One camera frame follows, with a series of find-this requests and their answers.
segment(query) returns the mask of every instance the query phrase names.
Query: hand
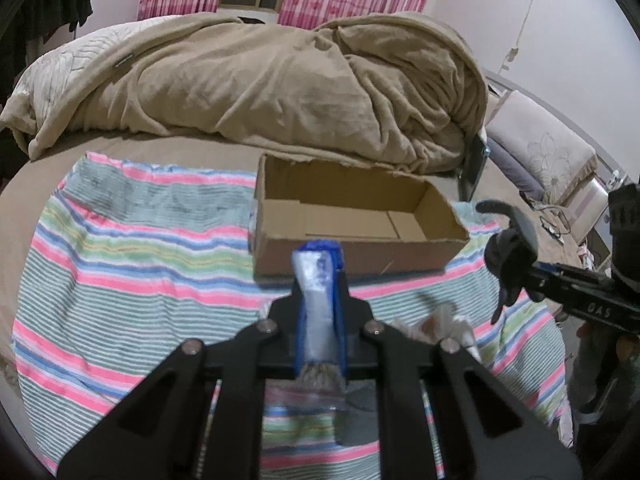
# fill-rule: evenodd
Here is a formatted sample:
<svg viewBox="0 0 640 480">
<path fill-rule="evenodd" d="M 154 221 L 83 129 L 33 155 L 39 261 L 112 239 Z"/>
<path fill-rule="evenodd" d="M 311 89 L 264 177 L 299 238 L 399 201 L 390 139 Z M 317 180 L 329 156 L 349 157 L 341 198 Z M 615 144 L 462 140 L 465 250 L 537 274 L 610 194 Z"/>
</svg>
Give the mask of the hand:
<svg viewBox="0 0 640 480">
<path fill-rule="evenodd" d="M 575 333 L 578 338 L 582 339 L 591 335 L 593 326 L 589 322 L 585 322 Z M 621 335 L 616 341 L 616 354 L 621 363 L 627 362 L 632 357 L 640 354 L 640 336 Z"/>
</svg>

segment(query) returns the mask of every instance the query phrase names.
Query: beige bed sheet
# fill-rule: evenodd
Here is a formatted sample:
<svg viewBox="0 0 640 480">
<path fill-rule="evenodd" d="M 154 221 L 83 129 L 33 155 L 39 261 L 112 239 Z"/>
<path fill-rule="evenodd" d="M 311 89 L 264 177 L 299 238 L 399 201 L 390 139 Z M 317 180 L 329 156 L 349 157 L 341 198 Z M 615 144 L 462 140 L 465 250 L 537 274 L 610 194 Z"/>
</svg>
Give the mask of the beige bed sheet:
<svg viewBox="0 0 640 480">
<path fill-rule="evenodd" d="M 0 194 L 0 354 L 14 361 L 11 334 L 18 307 L 18 288 L 31 237 L 40 213 L 58 182 L 87 151 L 113 158 L 153 164 L 178 164 L 190 168 L 256 171 L 262 150 L 231 144 L 222 137 L 155 137 L 121 132 L 75 133 L 63 137 L 52 150 L 27 163 Z M 448 198 L 458 197 L 452 178 L 430 177 Z M 536 221 L 540 258 L 550 262 L 579 264 L 577 246 L 565 237 L 561 246 L 542 229 L 534 214 L 520 199 L 515 186 L 488 161 L 474 199 L 497 198 L 526 211 Z"/>
</svg>

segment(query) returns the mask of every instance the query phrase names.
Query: metal bolt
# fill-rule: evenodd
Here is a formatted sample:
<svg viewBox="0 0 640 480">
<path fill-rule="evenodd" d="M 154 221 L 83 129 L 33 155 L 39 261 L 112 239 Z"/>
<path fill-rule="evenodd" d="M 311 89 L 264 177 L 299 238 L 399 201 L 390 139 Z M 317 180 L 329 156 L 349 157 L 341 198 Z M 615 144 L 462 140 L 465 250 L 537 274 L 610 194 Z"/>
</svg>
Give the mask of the metal bolt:
<svg viewBox="0 0 640 480">
<path fill-rule="evenodd" d="M 455 354 L 460 351 L 460 343 L 455 339 L 447 337 L 440 342 L 440 348 L 442 348 L 447 354 Z"/>
<path fill-rule="evenodd" d="M 270 334 L 278 329 L 278 324 L 273 319 L 261 319 L 258 321 L 258 330 L 265 334 Z"/>
<path fill-rule="evenodd" d="M 371 335 L 379 335 L 381 332 L 384 331 L 384 329 L 385 329 L 384 324 L 380 323 L 378 320 L 375 320 L 375 319 L 369 319 L 364 324 L 365 332 Z"/>
<path fill-rule="evenodd" d="M 196 355 L 202 350 L 202 341 L 199 339 L 187 339 L 180 348 L 187 355 Z"/>
</svg>

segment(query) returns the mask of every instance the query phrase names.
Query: cardboard box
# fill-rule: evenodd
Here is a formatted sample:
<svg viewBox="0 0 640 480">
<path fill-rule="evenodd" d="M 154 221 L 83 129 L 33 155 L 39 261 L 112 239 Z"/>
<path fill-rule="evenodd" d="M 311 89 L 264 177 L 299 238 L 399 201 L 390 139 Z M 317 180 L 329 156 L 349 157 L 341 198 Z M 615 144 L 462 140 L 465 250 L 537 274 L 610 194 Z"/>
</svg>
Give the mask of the cardboard box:
<svg viewBox="0 0 640 480">
<path fill-rule="evenodd" d="M 424 179 L 382 168 L 263 155 L 252 239 L 257 275 L 292 275 L 291 252 L 337 240 L 348 274 L 443 268 L 469 235 Z"/>
</svg>

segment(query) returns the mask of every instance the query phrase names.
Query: beige blanket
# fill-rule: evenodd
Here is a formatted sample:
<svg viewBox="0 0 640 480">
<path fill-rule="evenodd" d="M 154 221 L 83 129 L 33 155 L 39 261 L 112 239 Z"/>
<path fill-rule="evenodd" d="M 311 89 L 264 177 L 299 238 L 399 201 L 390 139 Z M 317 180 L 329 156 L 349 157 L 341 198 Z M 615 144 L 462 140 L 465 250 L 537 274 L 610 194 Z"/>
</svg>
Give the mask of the beige blanket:
<svg viewBox="0 0 640 480">
<path fill-rule="evenodd" d="M 22 76 L 0 127 L 32 160 L 65 129 L 219 132 L 425 174 L 458 166 L 482 127 L 486 85 L 468 46 L 421 14 L 315 31 L 210 13 L 118 27 L 48 53 Z"/>
</svg>

